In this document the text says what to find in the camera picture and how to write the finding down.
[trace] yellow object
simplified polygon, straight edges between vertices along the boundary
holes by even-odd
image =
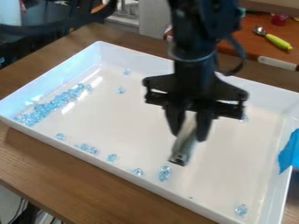
[[[291,50],[291,49],[293,49],[293,47],[291,46],[291,44],[289,44],[287,41],[284,41],[281,38],[277,38],[275,35],[266,34],[266,38],[268,40],[270,40],[273,44],[275,44],[276,46],[278,46],[279,48],[281,48],[283,50]]]

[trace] spoon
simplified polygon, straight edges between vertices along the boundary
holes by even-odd
[[[293,47],[291,46],[290,43],[288,43],[287,41],[285,41],[281,38],[276,37],[275,35],[266,33],[265,29],[262,28],[261,26],[256,25],[254,27],[254,33],[257,35],[266,37],[268,40],[270,40],[273,44],[275,44],[282,50],[288,51],[288,50],[293,49]]]

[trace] tray surface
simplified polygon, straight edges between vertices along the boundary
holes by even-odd
[[[144,77],[171,71],[170,60],[96,42],[3,99],[1,119],[217,222],[279,223],[291,169],[278,175],[277,155],[298,127],[298,94],[219,74],[250,93],[247,119],[214,121],[208,141],[180,167],[168,162],[175,137],[164,112],[145,104],[141,85]],[[14,120],[79,83],[85,87],[76,100],[31,127]],[[170,173],[161,181],[164,166]],[[243,215],[235,210],[240,205]]]

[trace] blue tape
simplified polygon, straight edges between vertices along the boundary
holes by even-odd
[[[278,155],[280,174],[291,165],[299,168],[299,129],[296,129],[284,149]]]

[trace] cable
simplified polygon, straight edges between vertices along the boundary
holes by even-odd
[[[18,216],[18,212],[19,212],[20,209],[21,209],[21,206],[22,206],[22,202],[23,202],[23,201],[24,201],[24,199],[22,198],[22,199],[20,200],[20,203],[18,204],[16,214],[13,216],[13,218],[12,218],[7,224],[11,224],[11,223],[17,218],[17,216]]]
[[[50,224],[53,224],[55,221],[56,221],[56,218],[53,217],[52,220],[51,220],[51,222],[50,222]]]
[[[25,35],[32,36],[42,33],[55,32],[65,28],[72,28],[89,24],[91,22],[103,22],[104,18],[111,16],[116,9],[117,0],[110,0],[101,10],[89,15],[80,15],[78,17],[71,17],[59,22],[52,22],[43,25],[33,26],[17,26],[0,24],[0,32],[14,34],[14,35]]]

